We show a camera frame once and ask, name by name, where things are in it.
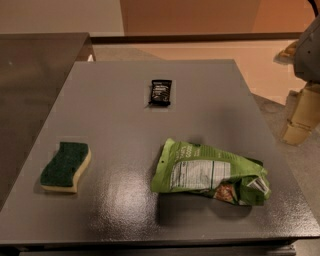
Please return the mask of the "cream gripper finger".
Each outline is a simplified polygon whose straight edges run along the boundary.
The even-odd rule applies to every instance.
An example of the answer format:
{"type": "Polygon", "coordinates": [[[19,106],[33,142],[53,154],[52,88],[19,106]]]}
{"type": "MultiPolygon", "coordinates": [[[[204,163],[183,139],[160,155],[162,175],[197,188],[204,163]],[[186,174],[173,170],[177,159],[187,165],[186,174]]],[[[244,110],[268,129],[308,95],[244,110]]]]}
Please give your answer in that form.
{"type": "Polygon", "coordinates": [[[281,139],[289,145],[300,145],[320,124],[320,84],[307,83],[299,92],[290,91],[285,110],[281,139]]]}
{"type": "Polygon", "coordinates": [[[293,59],[297,49],[297,42],[294,41],[279,53],[282,58],[293,59]]]}

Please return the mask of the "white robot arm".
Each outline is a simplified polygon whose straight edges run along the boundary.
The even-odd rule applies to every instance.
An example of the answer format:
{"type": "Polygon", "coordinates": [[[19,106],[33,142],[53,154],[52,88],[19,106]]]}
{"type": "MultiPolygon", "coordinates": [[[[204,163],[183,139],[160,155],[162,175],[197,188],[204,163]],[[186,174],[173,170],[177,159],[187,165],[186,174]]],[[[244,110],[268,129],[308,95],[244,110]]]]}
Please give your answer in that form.
{"type": "Polygon", "coordinates": [[[302,33],[293,56],[297,78],[306,82],[299,92],[290,91],[285,105],[283,142],[302,144],[320,124],[320,16],[302,33]]]}

